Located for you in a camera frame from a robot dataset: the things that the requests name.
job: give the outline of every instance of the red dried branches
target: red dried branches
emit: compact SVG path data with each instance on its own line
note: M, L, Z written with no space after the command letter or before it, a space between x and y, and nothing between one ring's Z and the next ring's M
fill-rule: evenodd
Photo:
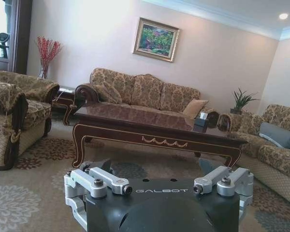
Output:
M58 41L46 39L44 36L39 36L36 44L40 52L41 67L47 70L49 63L61 51L62 45Z

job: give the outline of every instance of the gray pillow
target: gray pillow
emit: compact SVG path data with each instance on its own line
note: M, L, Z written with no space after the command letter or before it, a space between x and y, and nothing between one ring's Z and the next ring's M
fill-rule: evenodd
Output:
M261 123L259 136L278 147L290 149L290 131L267 122Z

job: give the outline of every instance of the plant pot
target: plant pot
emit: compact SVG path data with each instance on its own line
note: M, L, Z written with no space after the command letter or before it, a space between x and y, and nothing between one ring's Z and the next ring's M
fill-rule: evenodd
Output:
M242 110L237 110L237 109L231 108L230 113L236 114L236 115L242 115Z

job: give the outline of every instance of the framed painting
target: framed painting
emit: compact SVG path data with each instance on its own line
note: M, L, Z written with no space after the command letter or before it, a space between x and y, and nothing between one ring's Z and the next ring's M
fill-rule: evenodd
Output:
M133 53L173 62L179 29L140 18Z

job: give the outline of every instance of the beige wall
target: beige wall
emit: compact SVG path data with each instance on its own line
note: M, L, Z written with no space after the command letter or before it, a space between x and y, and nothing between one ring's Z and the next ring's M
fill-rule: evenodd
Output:
M132 53L139 17L181 29L174 63ZM151 73L163 81L197 88L209 106L233 107L241 87L261 97L278 41L140 0L34 0L28 74L39 72L37 36L64 44L49 76L76 87L95 67L128 74ZM259 102L249 104L256 111Z
M278 44L258 113L263 113L269 104L290 107L290 39Z

